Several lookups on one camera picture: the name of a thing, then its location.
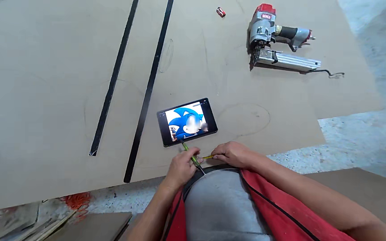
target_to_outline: concrete floor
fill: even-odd
[[[339,0],[339,3],[376,76],[377,87],[386,106],[386,0]],[[386,177],[386,108],[379,112],[323,119],[319,120],[319,124],[327,140],[326,145],[269,157],[303,174],[361,167]],[[92,191],[89,212],[142,212],[162,179]],[[41,205],[40,216],[60,215],[66,210],[62,202],[52,199]]]

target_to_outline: red nail gun top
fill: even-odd
[[[271,13],[271,14],[273,14],[273,15],[276,15],[276,10],[275,10],[275,8],[273,8],[272,5],[266,4],[266,3],[260,4],[260,5],[256,8],[256,11],[254,12],[254,14],[256,14],[257,11],[260,11],[260,12],[268,12],[268,13]]]

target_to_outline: hand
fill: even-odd
[[[212,151],[211,155],[215,155],[212,157],[213,159],[224,161],[234,167],[250,168],[251,159],[247,158],[250,153],[252,153],[252,151],[248,147],[235,141],[229,141],[218,145]]]
[[[172,158],[168,174],[164,179],[164,184],[170,188],[179,189],[181,186],[187,183],[190,178],[193,177],[193,174],[196,171],[195,165],[190,160],[192,156],[198,155],[199,153],[200,149],[193,147],[188,151],[183,151]]]

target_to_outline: pneumatic nail gun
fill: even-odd
[[[325,71],[329,76],[334,75],[321,67],[321,61],[283,54],[280,51],[271,50],[271,42],[288,42],[293,52],[296,52],[306,41],[314,40],[312,30],[303,28],[284,27],[275,24],[276,10],[270,4],[263,3],[256,8],[253,19],[248,28],[249,48],[251,54],[250,69],[256,63],[268,64],[276,67],[293,69],[304,73]]]

